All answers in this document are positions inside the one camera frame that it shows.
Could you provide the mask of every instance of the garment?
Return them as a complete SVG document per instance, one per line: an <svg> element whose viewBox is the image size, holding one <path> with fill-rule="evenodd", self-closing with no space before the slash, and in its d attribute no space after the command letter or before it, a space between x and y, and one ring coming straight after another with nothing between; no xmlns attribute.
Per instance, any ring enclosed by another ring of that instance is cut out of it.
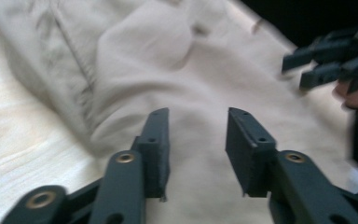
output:
<svg viewBox="0 0 358 224"><path fill-rule="evenodd" d="M225 153L230 106L254 114L279 149L321 164L343 157L345 115L277 78L290 44L231 17L221 0L0 0L12 72L96 160L129 149L151 111L170 109L169 201L147 205L156 224L270 221L266 200L241 198Z"/></svg>

